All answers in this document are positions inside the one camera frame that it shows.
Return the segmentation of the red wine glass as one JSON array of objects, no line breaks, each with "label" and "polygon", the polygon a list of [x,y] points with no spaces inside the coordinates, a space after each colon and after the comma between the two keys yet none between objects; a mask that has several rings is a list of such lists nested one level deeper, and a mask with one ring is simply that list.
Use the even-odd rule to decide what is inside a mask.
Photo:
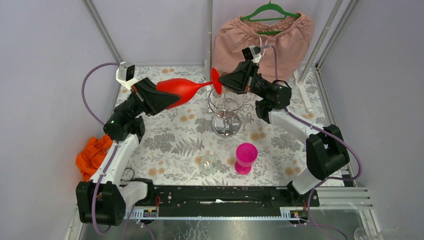
[{"label": "red wine glass", "polygon": [[187,103],[194,97],[200,88],[209,85],[213,85],[216,93],[220,95],[223,90],[223,85],[219,82],[220,75],[214,67],[211,68],[210,77],[211,81],[204,83],[196,83],[186,78],[172,78],[158,82],[156,90],[179,96],[180,99],[167,108],[169,110]]}]

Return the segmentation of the chrome wine glass rack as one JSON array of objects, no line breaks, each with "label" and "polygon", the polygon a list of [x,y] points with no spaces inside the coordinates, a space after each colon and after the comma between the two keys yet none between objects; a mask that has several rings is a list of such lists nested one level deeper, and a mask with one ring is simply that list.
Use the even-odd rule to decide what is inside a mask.
[{"label": "chrome wine glass rack", "polygon": [[220,137],[230,138],[242,128],[239,112],[245,104],[245,95],[222,88],[221,94],[214,89],[208,94],[208,107],[213,113],[212,131]]}]

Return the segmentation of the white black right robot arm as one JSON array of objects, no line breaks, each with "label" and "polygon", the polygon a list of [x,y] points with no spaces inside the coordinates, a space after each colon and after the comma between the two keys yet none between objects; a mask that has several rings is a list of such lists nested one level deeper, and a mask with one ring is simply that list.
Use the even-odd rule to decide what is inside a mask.
[{"label": "white black right robot arm", "polygon": [[306,150],[306,169],[287,185],[287,201],[301,205],[314,187],[350,162],[341,130],[334,124],[315,125],[306,118],[288,110],[292,88],[284,80],[267,81],[258,73],[259,65],[245,60],[236,69],[223,76],[211,69],[213,83],[219,83],[232,93],[252,93],[261,98],[255,102],[259,119],[289,132],[301,141]]}]

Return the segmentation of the clear wine glass front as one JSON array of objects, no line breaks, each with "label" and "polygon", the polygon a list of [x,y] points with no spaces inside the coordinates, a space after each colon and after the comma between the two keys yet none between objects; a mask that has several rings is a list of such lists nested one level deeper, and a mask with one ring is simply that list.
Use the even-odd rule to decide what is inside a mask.
[{"label": "clear wine glass front", "polygon": [[217,172],[217,168],[217,159],[214,155],[205,154],[201,157],[200,169],[205,175],[210,176],[215,174]]}]

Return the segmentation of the pink wine glass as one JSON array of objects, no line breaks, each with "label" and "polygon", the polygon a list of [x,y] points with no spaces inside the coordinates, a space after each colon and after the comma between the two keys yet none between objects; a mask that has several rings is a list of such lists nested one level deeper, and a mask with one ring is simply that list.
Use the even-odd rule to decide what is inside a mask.
[{"label": "pink wine glass", "polygon": [[258,150],[252,143],[242,143],[236,148],[235,171],[240,175],[247,175],[252,170],[252,165],[258,157]]}]

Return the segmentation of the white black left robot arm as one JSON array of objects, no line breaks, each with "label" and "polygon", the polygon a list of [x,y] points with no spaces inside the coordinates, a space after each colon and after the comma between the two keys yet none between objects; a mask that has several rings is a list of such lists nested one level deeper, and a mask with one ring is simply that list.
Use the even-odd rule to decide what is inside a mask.
[{"label": "white black left robot arm", "polygon": [[152,182],[133,182],[120,187],[129,158],[139,146],[145,124],[141,116],[154,116],[177,103],[181,97],[172,92],[171,80],[153,83],[149,78],[136,82],[126,100],[115,107],[103,126],[112,140],[111,149],[100,167],[86,182],[76,187],[79,219],[93,225],[119,226],[127,208],[139,201],[148,206],[155,200]]}]

